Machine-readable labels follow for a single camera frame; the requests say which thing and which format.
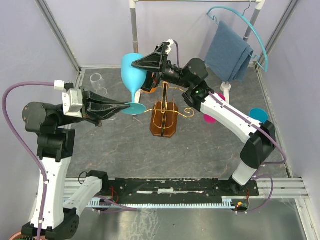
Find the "pink wine glass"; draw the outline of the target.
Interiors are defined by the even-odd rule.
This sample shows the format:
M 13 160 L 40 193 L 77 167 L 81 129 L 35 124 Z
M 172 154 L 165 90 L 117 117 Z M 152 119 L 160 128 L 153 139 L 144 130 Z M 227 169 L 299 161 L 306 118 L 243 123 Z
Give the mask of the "pink wine glass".
M 226 98 L 225 96 L 222 94 L 222 93 L 217 93 L 217 95 L 223 100 L 223 101 L 226 101 Z M 208 110 L 206 113 L 203 114 L 203 119 L 206 123 L 209 123 L 209 124 L 214 124 L 217 122 L 217 119 L 216 119 L 216 113 L 214 113 L 213 110 Z

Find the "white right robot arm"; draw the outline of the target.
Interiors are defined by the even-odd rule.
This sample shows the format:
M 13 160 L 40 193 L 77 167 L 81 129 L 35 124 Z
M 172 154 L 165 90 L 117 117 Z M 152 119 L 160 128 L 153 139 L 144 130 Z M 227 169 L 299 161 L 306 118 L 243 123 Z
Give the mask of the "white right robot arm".
M 146 72 L 142 85 L 145 91 L 157 87 L 161 81 L 185 88 L 182 97 L 189 107 L 216 119 L 244 143 L 240 164 L 228 182 L 221 185 L 221 189 L 239 196 L 275 150 L 275 126 L 270 121 L 262 123 L 243 114 L 215 93 L 206 82 L 209 73 L 203 60 L 192 58 L 180 68 L 168 60 L 170 50 L 171 44 L 163 42 L 153 53 L 132 60 L 129 66 Z

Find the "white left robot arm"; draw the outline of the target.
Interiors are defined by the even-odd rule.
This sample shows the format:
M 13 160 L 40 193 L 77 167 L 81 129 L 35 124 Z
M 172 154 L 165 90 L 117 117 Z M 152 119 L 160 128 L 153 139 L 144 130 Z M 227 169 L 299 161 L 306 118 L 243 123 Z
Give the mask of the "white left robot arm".
M 89 122 L 101 126 L 129 104 L 119 102 L 84 88 L 70 88 L 62 92 L 62 104 L 31 102 L 22 112 L 27 132 L 37 135 L 37 157 L 42 168 L 39 193 L 45 193 L 36 202 L 31 221 L 22 227 L 22 234 L 41 235 L 47 240 L 71 239 L 80 223 L 80 216 L 96 195 L 106 195 L 110 189 L 108 174 L 90 170 L 84 183 L 63 201 L 66 176 L 74 153 L 74 129 L 66 125 Z

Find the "orange wine glass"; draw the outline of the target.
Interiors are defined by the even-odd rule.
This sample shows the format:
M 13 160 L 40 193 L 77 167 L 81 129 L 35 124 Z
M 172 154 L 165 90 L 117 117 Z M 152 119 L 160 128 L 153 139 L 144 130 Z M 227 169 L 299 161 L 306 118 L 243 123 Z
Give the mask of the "orange wine glass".
M 143 92 L 146 93 L 146 94 L 153 94 L 153 93 L 156 92 L 156 90 L 157 90 L 157 89 L 156 89 L 155 87 L 153 87 L 150 91 L 143 90 Z

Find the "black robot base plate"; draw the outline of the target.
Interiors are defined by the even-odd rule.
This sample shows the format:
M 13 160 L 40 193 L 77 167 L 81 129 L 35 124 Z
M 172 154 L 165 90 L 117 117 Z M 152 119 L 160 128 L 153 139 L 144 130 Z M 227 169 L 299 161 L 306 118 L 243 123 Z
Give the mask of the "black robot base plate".
M 182 193 L 205 192 L 214 196 L 250 196 L 259 195 L 258 184 L 251 180 L 245 186 L 235 187 L 229 180 L 218 178 L 114 178 L 109 179 L 99 195 L 127 196 L 139 193 Z

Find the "clear wine glass front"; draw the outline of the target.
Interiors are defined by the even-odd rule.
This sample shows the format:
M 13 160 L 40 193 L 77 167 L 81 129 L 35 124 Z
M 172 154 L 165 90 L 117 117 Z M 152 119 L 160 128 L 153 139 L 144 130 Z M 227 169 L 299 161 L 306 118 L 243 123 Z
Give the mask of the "clear wine glass front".
M 101 90 L 105 87 L 105 82 L 101 74 L 94 73 L 89 79 L 94 90 Z

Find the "clear wine glass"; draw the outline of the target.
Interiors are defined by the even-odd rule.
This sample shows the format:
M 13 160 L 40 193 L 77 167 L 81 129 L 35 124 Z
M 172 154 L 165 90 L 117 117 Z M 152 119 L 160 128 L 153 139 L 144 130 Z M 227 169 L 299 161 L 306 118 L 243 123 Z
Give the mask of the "clear wine glass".
M 89 79 L 94 90 L 101 90 L 105 87 L 105 82 L 101 74 L 94 73 Z
M 101 89 L 98 89 L 95 91 L 96 94 L 102 96 L 102 97 L 105 97 L 105 98 L 108 98 L 110 99 L 111 98 L 111 95 L 110 93 L 108 92 L 108 90 L 106 88 L 101 88 Z M 112 115 L 110 118 L 108 118 L 107 120 L 108 121 L 115 121 L 117 119 L 117 116 L 116 114 Z

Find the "blue wine glass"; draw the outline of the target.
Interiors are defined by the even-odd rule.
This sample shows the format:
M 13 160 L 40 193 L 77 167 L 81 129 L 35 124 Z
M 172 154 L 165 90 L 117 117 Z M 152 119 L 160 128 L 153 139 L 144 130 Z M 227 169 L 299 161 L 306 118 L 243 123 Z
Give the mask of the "blue wine glass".
M 265 123 L 266 121 L 269 120 L 268 113 L 261 108 L 251 109 L 249 112 L 249 117 L 254 120 L 260 121 L 261 123 Z
M 125 87 L 131 93 L 129 108 L 122 112 L 127 115 L 140 115 L 146 111 L 145 105 L 136 102 L 136 93 L 145 83 L 147 71 L 132 66 L 132 63 L 142 59 L 144 56 L 139 53 L 126 54 L 121 60 L 121 79 Z

